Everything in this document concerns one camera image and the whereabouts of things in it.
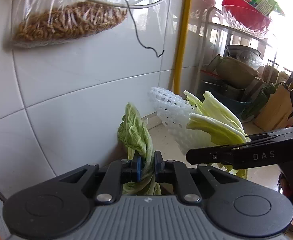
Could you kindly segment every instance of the knife block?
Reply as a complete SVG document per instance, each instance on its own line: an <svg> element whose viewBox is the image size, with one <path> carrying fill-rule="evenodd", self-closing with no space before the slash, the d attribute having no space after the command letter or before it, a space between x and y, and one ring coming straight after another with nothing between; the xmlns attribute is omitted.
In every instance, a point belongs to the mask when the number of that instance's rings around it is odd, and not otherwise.
<svg viewBox="0 0 293 240"><path fill-rule="evenodd" d="M285 128L292 112L290 92L280 85L253 123L265 132Z"/></svg>

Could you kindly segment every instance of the tile grout line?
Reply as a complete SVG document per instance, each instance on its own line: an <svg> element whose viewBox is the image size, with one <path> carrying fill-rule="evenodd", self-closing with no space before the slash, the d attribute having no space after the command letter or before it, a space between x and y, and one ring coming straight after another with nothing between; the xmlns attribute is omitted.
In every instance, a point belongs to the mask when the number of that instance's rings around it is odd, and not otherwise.
<svg viewBox="0 0 293 240"><path fill-rule="evenodd" d="M143 75L148 75L148 74L153 74L153 73L158 73L158 72L160 72L160 74L161 74L161 72L172 71L172 70L173 70L173 69L167 69L167 70L155 71L155 72L150 72L150 73L146 73L146 74L142 74L142 75L137 75L137 76L132 76L132 77L126 77L126 78L133 78L133 77L138 77L138 76L143 76ZM101 84L97 84L97 85L93 85L93 86L89 86L89 87L85 87L85 88L77 89L77 90L74 90L74 91L70 91L70 92L68 92L68 93L65 93L65 94L58 95L58 96L53 97L53 98L49 98L49 99L43 100L43 101L41 101L41 102L35 103L35 104L30 105L30 106L27 106L27 107L24 105L23 108L21 108L21 109L19 109L19 110L17 110L17 111L14 111L14 112L12 112L12 113L10 113L10 114L7 114L7 115L5 115L5 116L3 116L3 117L0 117L0 120L1 120L1 119L4 119L4 118L6 118L6 117L8 117L8 116L10 116L10 115L12 115L12 114L16 114L17 112L20 112L20 111L22 111L22 110L26 110L26 109L29 108L29 107L36 106L36 105L38 105L38 104L44 103L44 102L46 102L46 101L49 101L49 100L51 100L51 99L55 99L55 98L58 98L58 97L61 97L61 96L64 96L64 95L71 94L71 93L73 93L73 92L77 92L77 91L80 91L80 90L84 90L84 89L87 89L87 88L91 88L91 87L95 87L95 86L103 85L103 84L106 84L106 83L109 83L109 82L114 82L114 81L118 81L118 80L126 79L126 78L120 78L120 79L116 79L116 80L111 80L111 81L104 82L104 83L101 83Z"/></svg>
<svg viewBox="0 0 293 240"><path fill-rule="evenodd" d="M55 171L54 171L54 169L52 168L52 166L51 166L51 164L50 164L50 162L49 162L47 156L45 155L45 153L44 153L44 151L43 151L43 149L42 149L42 146L41 146L41 144L40 144L40 142L39 142L39 139L38 139L38 137L37 137L37 135L36 135L36 133L35 133L35 131L34 131L34 128L33 128L33 126L32 126L32 123L31 123L31 120L30 120L30 117L29 117L29 113L28 113L28 111L27 111L27 109L26 109L25 102L24 102L24 99L23 99L23 96L22 96L22 92L21 92L21 87L20 87L20 83L19 83L18 75L17 75L16 63L15 63L15 57L14 57L13 49L12 49L12 57L13 57L13 68L14 68L15 78L16 78L16 81L17 81L17 86L18 86L19 93L20 93L20 97L21 97L21 100L22 100L23 110L24 110L25 113L26 113L27 120L28 120L28 123L29 123L29 125L30 125L30 127L31 127L31 130L32 130L32 132L33 132L34 138L35 138L35 140L36 140L36 142L37 142L37 144L38 144L38 146L39 146L39 148L40 148L40 150L41 150L41 152L42 152L42 154L43 154L45 160L47 161L47 163L48 163L49 167L51 168L53 174L54 174L55 176L57 176L57 174L55 173Z"/></svg>
<svg viewBox="0 0 293 240"><path fill-rule="evenodd" d="M162 48L163 51L164 51L164 48L165 48L165 40L166 40L166 34L167 34L167 30L168 30L168 17L169 17L169 14L170 14L171 2L172 2L172 0L169 0L169 3L168 3L168 12L167 12L166 23L165 23L164 39L163 39L163 48ZM163 55L162 55L162 58L161 58L161 65L160 65L160 74L159 74L159 79L158 79L158 86L160 85L160 77L161 77L162 63L163 63Z"/></svg>
<svg viewBox="0 0 293 240"><path fill-rule="evenodd" d="M13 0L12 0L12 2L11 2L11 22L10 22L10 23L11 23L11 31L10 31L10 32L11 32L11 36L12 36L12 34L13 34L13 33L12 33L12 29L13 29L13 28L12 28L12 27L13 27ZM34 131L34 128L33 128L33 126L32 126L32 123L31 123L31 121L30 121L30 117L29 117L28 111L26 110L26 105L25 105L25 102L24 102L24 99L23 99L23 96L22 96L22 92L21 92L21 87L20 87L20 83L19 83L19 79L18 79L18 74L17 74L16 62L15 62L15 57L14 57L14 51L13 51L13 49L11 50L11 52L12 52L12 60L13 60L14 76L15 76L15 80L16 80L16 82L17 82L17 86L18 86L18 90L19 90L20 98L21 98L21 101L22 101L23 109L24 109L24 111L25 111L25 113L26 113L26 116L27 116L28 123L29 123L29 125L30 125L30 127L31 127L31 130L32 130L33 135L34 135L34 138L36 139L36 142L37 142L37 144L38 144L38 146L39 146L39 148L40 148L40 150L41 150L41 152L42 152L42 154L43 154L45 160L47 161L47 163L48 163L49 167L51 168L53 174L54 174L55 176L57 176L57 174L56 174L55 171L53 170L51 164L49 163L49 160L48 160L47 156L45 156L45 153L44 153L44 151L43 151L43 149L42 149L42 147L41 147L41 145L40 145L39 139L37 138L37 135L36 135L36 133L35 133L35 131Z"/></svg>
<svg viewBox="0 0 293 240"><path fill-rule="evenodd" d="M128 79L128 78L134 78L134 77L140 77L140 76L144 76L144 75L149 75L149 74L154 74L154 73L158 73L160 71L154 71L154 72L150 72L150 73L145 73L145 74L141 74L141 75L136 75L136 76L132 76L132 77L124 77L124 78L119 78L119 79L115 79L115 80L111 80L111 81L107 81L107 82L103 82L103 83L100 83L100 84L96 84L96 85L92 85L92 86L88 86L88 87L84 87L84 88L80 88L80 89L77 89L77 90L73 90L73 91L69 91L67 93L64 93L64 94L61 94L61 95L58 95L58 96L55 96L55 97L52 97L52 98L49 98L49 99L45 99L41 102L37 102L35 104L32 104L30 106L27 106L26 108L29 108L29 107L32 107L32 106L36 106L38 104L41 104L41 103L44 103L46 101L49 101L51 99L55 99L55 98L58 98L58 97L62 97L62 96L65 96L65 95L68 95L68 94L71 94L71 93L74 93L74 92L77 92L77 91L81 91L81 90L85 90L85 89L88 89L88 88L92 88L92 87L95 87L95 86L101 86L101 85L104 85L104 84L107 84L107 83L111 83L111 82L115 82L115 81L119 81L119 80L122 80L122 79Z"/></svg>

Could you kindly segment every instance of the yellow gas pipe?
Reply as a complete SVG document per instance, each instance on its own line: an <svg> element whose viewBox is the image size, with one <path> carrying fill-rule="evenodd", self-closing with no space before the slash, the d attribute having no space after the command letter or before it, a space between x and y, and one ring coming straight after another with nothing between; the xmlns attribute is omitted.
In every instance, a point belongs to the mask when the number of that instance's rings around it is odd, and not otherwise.
<svg viewBox="0 0 293 240"><path fill-rule="evenodd" d="M180 78L182 70L183 55L185 50L186 35L188 30L188 21L190 14L191 0L184 0L184 8L182 12L181 25L179 30L179 42L176 51L176 59L174 64L174 83L173 92L180 94Z"/></svg>

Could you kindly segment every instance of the snack package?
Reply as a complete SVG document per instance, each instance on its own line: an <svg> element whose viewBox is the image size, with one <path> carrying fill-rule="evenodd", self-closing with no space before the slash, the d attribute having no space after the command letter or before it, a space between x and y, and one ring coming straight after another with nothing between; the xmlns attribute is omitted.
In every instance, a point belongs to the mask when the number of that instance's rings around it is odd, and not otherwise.
<svg viewBox="0 0 293 240"><path fill-rule="evenodd" d="M247 3L256 8L260 13L269 16L272 11L285 16L284 12L275 0L245 0Z"/></svg>
<svg viewBox="0 0 293 240"><path fill-rule="evenodd" d="M272 11L285 16L284 12L275 0L257 0L253 6L265 16L269 16Z"/></svg>

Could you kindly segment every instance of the green pepper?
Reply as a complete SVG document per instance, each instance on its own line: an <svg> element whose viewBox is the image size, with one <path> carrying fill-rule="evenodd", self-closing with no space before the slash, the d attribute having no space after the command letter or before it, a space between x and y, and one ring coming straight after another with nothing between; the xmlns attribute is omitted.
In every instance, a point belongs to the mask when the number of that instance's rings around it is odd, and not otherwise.
<svg viewBox="0 0 293 240"><path fill-rule="evenodd" d="M263 106L265 106L267 101L269 101L270 95L273 95L276 92L279 85L283 83L284 82L280 82L275 85L273 85L273 83L270 83L264 88L262 88L257 98L246 109L244 109L241 116L242 119L245 120L252 115L257 116L260 113Z"/></svg>

